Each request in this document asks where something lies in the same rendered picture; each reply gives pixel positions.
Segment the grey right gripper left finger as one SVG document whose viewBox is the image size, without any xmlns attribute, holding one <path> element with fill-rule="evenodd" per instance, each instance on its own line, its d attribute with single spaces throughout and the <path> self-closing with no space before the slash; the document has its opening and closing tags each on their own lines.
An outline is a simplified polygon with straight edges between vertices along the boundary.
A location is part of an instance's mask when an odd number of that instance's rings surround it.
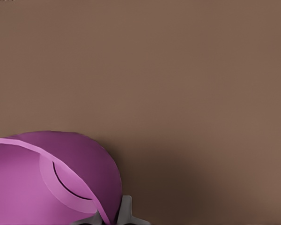
<svg viewBox="0 0 281 225">
<path fill-rule="evenodd" d="M 75 225 L 106 225 L 99 211 L 90 217 L 75 221 Z"/>
</svg>

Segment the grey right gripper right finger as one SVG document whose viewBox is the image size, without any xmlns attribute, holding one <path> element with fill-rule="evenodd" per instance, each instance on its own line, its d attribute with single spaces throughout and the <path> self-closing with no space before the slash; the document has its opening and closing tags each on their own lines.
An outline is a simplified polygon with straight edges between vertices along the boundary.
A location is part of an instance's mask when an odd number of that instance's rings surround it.
<svg viewBox="0 0 281 225">
<path fill-rule="evenodd" d="M 132 214 L 132 197 L 130 195 L 122 195 L 115 225 L 151 225 L 151 223 L 135 217 Z"/>
</svg>

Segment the pink bowl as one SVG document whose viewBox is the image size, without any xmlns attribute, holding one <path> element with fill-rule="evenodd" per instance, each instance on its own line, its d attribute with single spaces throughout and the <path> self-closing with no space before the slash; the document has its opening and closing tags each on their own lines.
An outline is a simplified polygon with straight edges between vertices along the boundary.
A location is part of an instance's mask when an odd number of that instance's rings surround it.
<svg viewBox="0 0 281 225">
<path fill-rule="evenodd" d="M 116 163 L 91 138 L 37 131 L 0 138 L 0 225 L 70 225 L 98 213 L 115 224 Z"/>
</svg>

